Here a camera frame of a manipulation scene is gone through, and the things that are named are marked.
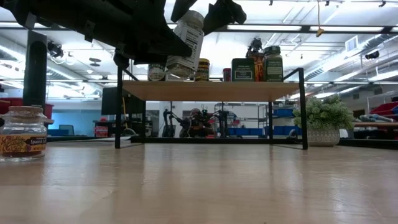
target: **ceiling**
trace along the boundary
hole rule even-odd
[[[215,0],[200,0],[191,10],[203,15],[207,14],[208,4]],[[248,15],[246,24],[312,24],[318,23],[318,9],[316,1],[235,1],[242,5]],[[168,0],[165,5],[165,18],[170,20],[175,1]],[[398,1],[388,1],[384,7],[378,7],[379,1],[325,1],[320,3],[320,23],[327,25],[351,26],[394,26],[398,24]],[[0,8],[0,22],[15,22],[14,16],[7,10]],[[94,41],[84,40],[84,36],[69,30],[39,30],[48,36],[48,39],[62,44],[65,60],[56,60],[67,70],[77,73],[88,79],[101,79],[108,76],[116,79],[117,67],[113,62],[114,47]],[[0,36],[11,41],[9,49],[26,47],[27,31],[24,29],[2,29]],[[284,72],[289,73],[297,67],[308,69],[322,63],[331,55],[345,49],[345,42],[353,38],[354,34],[323,34],[315,37],[314,34],[288,33],[254,33],[254,32],[214,32],[204,38],[200,57],[210,60],[211,77],[221,77],[222,70],[231,66],[233,58],[245,57],[248,45],[253,38],[261,38],[263,45],[279,45],[284,59]],[[369,39],[372,35],[359,35],[358,39]],[[101,60],[100,67],[92,67],[90,57]],[[345,74],[360,67],[359,58],[342,66],[332,69],[332,72]],[[133,74],[140,79],[146,79],[146,65],[134,66]]]

